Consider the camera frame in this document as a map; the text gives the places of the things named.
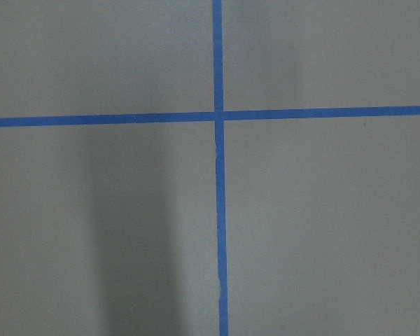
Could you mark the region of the blue tape strip crosswise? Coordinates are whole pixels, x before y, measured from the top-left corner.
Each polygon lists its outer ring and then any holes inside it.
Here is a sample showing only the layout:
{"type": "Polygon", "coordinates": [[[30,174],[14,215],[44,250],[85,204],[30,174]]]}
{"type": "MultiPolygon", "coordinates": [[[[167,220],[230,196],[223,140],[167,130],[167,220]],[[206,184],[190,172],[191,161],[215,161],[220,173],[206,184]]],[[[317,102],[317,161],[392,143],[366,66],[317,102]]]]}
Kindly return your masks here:
{"type": "Polygon", "coordinates": [[[357,118],[382,116],[420,116],[420,106],[301,108],[224,112],[129,113],[111,115],[19,117],[0,118],[0,128],[73,125],[126,125],[148,123],[200,123],[218,121],[357,118]]]}

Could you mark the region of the blue tape strip lengthwise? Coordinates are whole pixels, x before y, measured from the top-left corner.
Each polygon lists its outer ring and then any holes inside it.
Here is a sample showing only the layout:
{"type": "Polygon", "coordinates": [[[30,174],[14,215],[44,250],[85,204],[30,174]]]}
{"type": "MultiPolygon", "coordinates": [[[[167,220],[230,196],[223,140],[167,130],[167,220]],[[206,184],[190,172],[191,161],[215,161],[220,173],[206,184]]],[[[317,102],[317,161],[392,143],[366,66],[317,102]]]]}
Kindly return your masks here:
{"type": "Polygon", "coordinates": [[[221,1],[212,2],[213,20],[213,105],[215,121],[214,136],[216,150],[216,229],[218,280],[219,334],[229,334],[228,314],[228,259],[225,206],[225,130],[224,130],[224,89],[223,89],[223,9],[221,1]]]}

